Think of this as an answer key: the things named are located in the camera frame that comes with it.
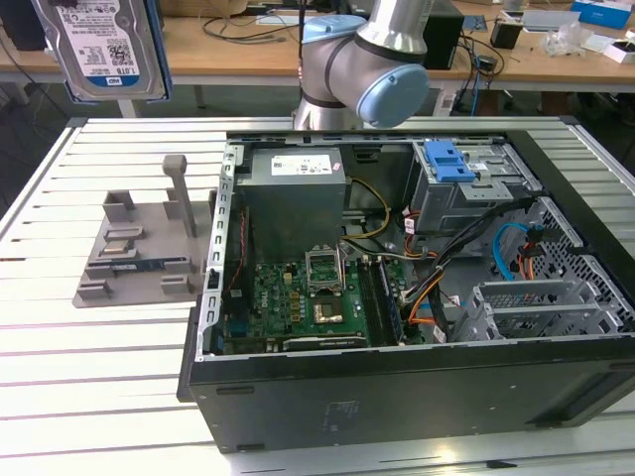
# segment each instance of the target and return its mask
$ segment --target slotted metal table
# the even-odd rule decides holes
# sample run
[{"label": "slotted metal table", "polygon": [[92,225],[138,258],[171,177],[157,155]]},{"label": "slotted metal table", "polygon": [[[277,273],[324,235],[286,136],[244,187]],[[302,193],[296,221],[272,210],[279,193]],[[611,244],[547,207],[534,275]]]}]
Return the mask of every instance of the slotted metal table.
[{"label": "slotted metal table", "polygon": [[[290,127],[275,118],[69,123],[0,221],[0,474],[635,473],[635,395],[573,429],[225,457],[196,406],[175,397],[192,303],[73,308],[107,190],[163,201],[163,156],[180,153],[192,199],[205,199],[227,131]],[[635,254],[635,182],[579,126],[422,118],[403,128],[528,131]]]}]

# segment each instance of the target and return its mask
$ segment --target light blue robot joint cap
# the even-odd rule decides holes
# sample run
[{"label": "light blue robot joint cap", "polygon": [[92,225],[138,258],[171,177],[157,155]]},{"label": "light blue robot joint cap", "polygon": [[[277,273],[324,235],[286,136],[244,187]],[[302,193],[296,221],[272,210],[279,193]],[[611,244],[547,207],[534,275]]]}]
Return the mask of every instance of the light blue robot joint cap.
[{"label": "light blue robot joint cap", "polygon": [[345,37],[354,33],[366,20],[354,15],[333,15],[317,17],[305,22],[305,33],[302,43],[319,42],[337,37]]},{"label": "light blue robot joint cap", "polygon": [[398,126],[415,115],[430,90],[428,73],[420,64],[403,64],[379,77],[362,94],[356,112],[377,128]]}]

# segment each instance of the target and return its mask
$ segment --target power supply label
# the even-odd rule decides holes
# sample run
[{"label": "power supply label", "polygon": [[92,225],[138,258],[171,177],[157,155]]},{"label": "power supply label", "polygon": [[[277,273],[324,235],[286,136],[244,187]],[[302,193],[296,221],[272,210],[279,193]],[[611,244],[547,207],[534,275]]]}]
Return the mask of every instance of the power supply label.
[{"label": "power supply label", "polygon": [[271,160],[272,176],[328,176],[329,156],[275,156]]},{"label": "power supply label", "polygon": [[[117,87],[139,81],[130,36],[115,21],[119,0],[79,0],[76,8],[57,9],[81,72],[90,82]],[[125,26],[132,19],[120,16],[119,22]]]}]

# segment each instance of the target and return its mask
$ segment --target green motherboard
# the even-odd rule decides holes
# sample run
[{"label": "green motherboard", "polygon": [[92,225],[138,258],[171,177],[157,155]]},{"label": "green motherboard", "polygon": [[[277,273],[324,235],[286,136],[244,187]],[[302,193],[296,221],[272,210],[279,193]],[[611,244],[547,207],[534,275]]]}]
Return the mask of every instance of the green motherboard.
[{"label": "green motherboard", "polygon": [[[301,337],[367,337],[369,329],[356,262],[346,262],[341,285],[335,290],[316,291],[311,283],[338,281],[333,260],[311,264],[311,278],[305,262],[257,265],[254,274],[253,305],[242,319],[232,318],[225,326],[231,353],[265,351],[267,344]],[[406,283],[399,262],[386,262],[394,296]]]}]

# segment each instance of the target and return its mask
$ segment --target gray power supply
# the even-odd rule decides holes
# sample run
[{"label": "gray power supply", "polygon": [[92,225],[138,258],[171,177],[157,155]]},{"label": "gray power supply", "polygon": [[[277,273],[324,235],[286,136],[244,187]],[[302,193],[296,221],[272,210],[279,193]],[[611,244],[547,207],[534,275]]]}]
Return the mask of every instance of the gray power supply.
[{"label": "gray power supply", "polygon": [[238,180],[252,212],[257,261],[303,260],[315,246],[335,249],[346,178],[337,148],[260,149]]}]

